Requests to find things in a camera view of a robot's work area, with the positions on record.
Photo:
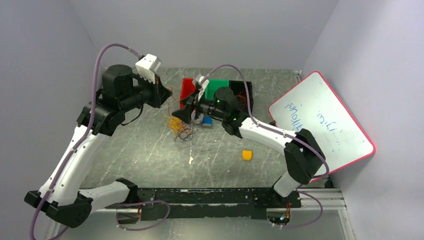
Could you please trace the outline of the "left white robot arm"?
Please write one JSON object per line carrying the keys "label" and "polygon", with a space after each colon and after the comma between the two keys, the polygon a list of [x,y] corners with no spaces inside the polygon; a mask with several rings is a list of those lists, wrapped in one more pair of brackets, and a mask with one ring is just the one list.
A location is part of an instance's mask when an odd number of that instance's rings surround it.
{"label": "left white robot arm", "polygon": [[80,226],[88,216],[105,207],[122,204],[134,207],[138,186],[124,178],[93,189],[81,189],[98,151],[117,127],[126,125],[125,114],[145,105],[160,108],[172,95],[156,67],[123,64],[110,66],[101,76],[95,100],[84,106],[77,118],[71,142],[51,177],[24,200],[52,220],[69,228]]}

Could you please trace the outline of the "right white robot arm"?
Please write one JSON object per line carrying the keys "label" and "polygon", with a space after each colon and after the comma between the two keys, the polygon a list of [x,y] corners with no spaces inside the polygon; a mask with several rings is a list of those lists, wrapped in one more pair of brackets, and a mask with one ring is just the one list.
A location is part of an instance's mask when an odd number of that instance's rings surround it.
{"label": "right white robot arm", "polygon": [[257,120],[239,108],[239,100],[229,87],[219,88],[212,100],[195,90],[183,104],[171,114],[182,122],[189,125],[192,114],[203,114],[220,121],[229,135],[256,141],[283,154],[287,171],[273,184],[269,197],[275,207],[282,207],[291,192],[317,177],[321,166],[327,166],[325,155],[309,130],[288,131]]}

